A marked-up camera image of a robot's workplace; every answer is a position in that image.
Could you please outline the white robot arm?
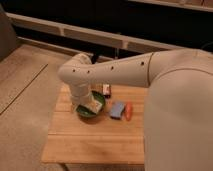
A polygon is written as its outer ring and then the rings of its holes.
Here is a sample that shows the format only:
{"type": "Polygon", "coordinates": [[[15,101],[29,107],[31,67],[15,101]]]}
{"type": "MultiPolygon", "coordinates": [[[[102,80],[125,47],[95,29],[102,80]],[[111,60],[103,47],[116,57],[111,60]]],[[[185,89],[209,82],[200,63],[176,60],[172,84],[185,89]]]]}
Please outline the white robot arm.
{"type": "Polygon", "coordinates": [[[151,52],[93,64],[77,54],[58,71],[79,102],[88,86],[146,87],[145,171],[213,171],[213,54],[200,49],[151,52]]]}

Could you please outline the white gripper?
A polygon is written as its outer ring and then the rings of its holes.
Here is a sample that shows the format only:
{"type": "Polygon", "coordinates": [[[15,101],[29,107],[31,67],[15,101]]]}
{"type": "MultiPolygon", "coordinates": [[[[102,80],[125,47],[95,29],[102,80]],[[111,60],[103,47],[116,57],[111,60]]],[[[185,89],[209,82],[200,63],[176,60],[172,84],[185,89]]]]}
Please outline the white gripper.
{"type": "Polygon", "coordinates": [[[71,87],[70,99],[75,108],[79,105],[87,107],[91,110],[95,109],[95,101],[89,87],[71,87]]]}

